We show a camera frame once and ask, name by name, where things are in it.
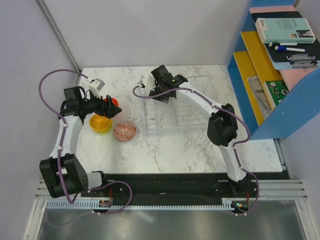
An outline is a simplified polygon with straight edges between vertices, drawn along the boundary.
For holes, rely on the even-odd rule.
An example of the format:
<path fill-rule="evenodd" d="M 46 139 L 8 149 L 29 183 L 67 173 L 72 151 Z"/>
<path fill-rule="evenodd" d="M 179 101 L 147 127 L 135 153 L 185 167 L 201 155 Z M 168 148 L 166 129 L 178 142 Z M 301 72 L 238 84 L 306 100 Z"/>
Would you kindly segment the red patterned glass bowl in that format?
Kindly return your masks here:
<path fill-rule="evenodd" d="M 136 125 L 129 120 L 120 121 L 113 128 L 113 136 L 119 142 L 128 142 L 132 140 L 136 133 Z"/>

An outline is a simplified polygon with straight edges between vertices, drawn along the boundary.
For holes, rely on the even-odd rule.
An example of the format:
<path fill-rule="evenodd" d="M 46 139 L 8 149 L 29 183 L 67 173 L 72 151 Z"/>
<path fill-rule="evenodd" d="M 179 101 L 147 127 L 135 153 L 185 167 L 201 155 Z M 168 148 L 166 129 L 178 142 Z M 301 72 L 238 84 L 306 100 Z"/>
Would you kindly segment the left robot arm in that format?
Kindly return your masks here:
<path fill-rule="evenodd" d="M 106 196 L 110 185 L 103 180 L 102 171 L 87 173 L 76 157 L 78 138 L 87 115 L 95 113 L 111 119 L 122 112 L 112 98 L 83 97 L 85 91 L 76 86 L 64 89 L 59 119 L 59 132 L 53 151 L 39 163 L 39 170 L 52 198 L 67 197 L 90 189 L 99 197 Z"/>

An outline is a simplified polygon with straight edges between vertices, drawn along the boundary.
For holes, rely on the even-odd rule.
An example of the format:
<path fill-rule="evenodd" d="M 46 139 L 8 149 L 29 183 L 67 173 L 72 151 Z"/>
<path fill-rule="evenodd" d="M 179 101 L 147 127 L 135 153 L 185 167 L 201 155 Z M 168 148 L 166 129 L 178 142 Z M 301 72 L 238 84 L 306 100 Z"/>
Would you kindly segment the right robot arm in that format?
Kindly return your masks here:
<path fill-rule="evenodd" d="M 228 186 L 235 197 L 242 196 L 247 191 L 247 185 L 242 180 L 232 144 L 237 138 L 238 124 L 232 114 L 235 112 L 229 103 L 221 105 L 199 92 L 186 77 L 178 74 L 173 76 L 164 65 L 151 71 L 154 78 L 154 89 L 149 96 L 155 100 L 167 103 L 169 98 L 184 100 L 194 107 L 208 120 L 207 136 L 218 146 L 226 164 Z"/>

